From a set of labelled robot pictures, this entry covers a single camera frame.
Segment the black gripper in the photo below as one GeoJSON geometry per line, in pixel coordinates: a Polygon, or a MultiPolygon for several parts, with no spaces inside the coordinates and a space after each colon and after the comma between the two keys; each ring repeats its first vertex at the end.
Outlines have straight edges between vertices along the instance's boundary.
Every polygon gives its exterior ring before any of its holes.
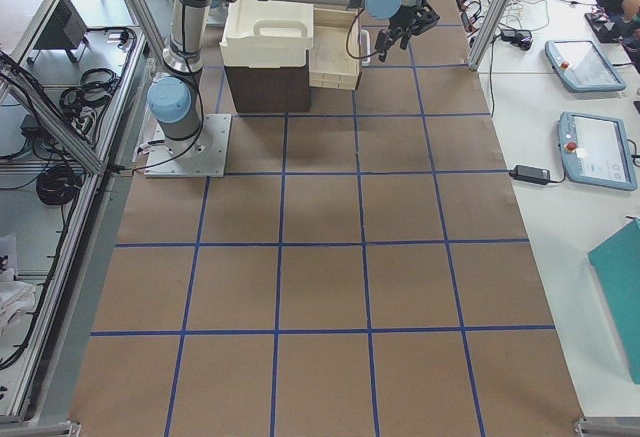
{"type": "Polygon", "coordinates": [[[378,59],[386,60],[388,51],[393,45],[392,37],[400,37],[400,48],[406,50],[411,37],[432,29],[439,20],[440,15],[428,0],[418,0],[418,3],[412,6],[402,5],[389,20],[390,32],[387,29],[378,32],[375,42],[378,59]]]}

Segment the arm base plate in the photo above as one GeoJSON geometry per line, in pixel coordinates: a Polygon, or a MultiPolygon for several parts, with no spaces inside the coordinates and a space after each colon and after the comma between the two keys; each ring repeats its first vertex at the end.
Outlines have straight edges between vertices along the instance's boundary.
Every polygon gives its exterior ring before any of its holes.
{"type": "Polygon", "coordinates": [[[204,127],[195,143],[167,140],[157,124],[143,173],[154,178],[223,177],[232,125],[230,114],[206,114],[204,127]]]}

